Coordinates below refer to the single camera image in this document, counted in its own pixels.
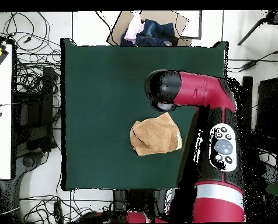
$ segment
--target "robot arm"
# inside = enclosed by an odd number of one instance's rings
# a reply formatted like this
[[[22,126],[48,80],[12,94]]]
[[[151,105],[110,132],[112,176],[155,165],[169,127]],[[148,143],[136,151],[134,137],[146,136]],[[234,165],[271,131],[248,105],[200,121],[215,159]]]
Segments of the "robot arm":
[[[206,125],[201,130],[193,222],[243,222],[236,104],[227,80],[158,70],[145,81],[145,92],[158,111],[172,111],[176,106],[209,107]]]

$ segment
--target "tripod leg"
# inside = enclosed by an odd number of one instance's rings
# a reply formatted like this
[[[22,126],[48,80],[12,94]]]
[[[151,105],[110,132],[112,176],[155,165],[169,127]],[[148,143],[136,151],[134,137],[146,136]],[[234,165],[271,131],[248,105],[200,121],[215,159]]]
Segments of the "tripod leg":
[[[242,38],[242,40],[238,43],[238,46],[243,44],[243,42],[254,32],[254,30],[257,29],[261,24],[263,24],[265,22],[267,22],[266,18],[263,18],[263,19],[259,20],[258,22],[256,22],[255,25],[253,26],[253,28],[251,28],[250,31],[244,36],[244,38]]]

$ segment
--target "round button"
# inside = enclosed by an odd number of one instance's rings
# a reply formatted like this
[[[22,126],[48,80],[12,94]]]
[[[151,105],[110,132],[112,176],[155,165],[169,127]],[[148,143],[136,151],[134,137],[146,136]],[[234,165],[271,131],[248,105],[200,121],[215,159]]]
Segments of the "round button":
[[[222,137],[222,133],[216,132],[216,138],[221,138],[221,137]]]
[[[226,156],[226,157],[225,157],[225,161],[226,161],[228,164],[231,164],[231,163],[232,163],[232,159],[231,159],[229,156]]]
[[[222,156],[221,155],[216,155],[215,159],[220,162],[220,161],[222,161]]]
[[[230,141],[226,140],[226,139],[220,139],[216,142],[214,149],[223,155],[229,155],[232,153],[232,151],[234,150],[234,148],[232,147],[232,144],[230,143]]]

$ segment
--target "cardboard box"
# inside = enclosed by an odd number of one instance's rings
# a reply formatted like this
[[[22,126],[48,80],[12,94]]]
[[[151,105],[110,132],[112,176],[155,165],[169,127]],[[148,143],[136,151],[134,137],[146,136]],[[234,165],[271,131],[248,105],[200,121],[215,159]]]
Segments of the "cardboard box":
[[[183,30],[187,25],[187,19],[170,10],[143,10],[140,13],[141,20],[145,21],[146,19],[154,20],[158,22],[160,25],[164,25],[172,22],[174,26],[175,36],[179,38],[179,34],[181,35]],[[116,46],[115,42],[120,45],[121,35],[127,30],[128,25],[130,24],[133,18],[133,14],[130,11],[121,11],[114,28],[112,29],[111,34],[108,36],[107,42],[113,46]],[[191,43],[190,38],[180,39],[178,42],[178,46],[189,46]]]

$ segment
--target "crumpled towel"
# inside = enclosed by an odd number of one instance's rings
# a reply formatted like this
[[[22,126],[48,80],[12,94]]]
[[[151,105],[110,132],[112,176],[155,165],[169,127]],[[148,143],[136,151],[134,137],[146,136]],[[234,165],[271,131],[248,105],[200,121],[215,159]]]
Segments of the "crumpled towel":
[[[132,18],[126,35],[124,36],[125,40],[132,41],[133,44],[136,42],[136,35],[141,33],[144,30],[144,23],[141,23],[141,17],[138,13],[134,12],[134,17]]]
[[[136,121],[130,132],[131,145],[138,156],[167,153],[182,148],[178,126],[169,113]]]

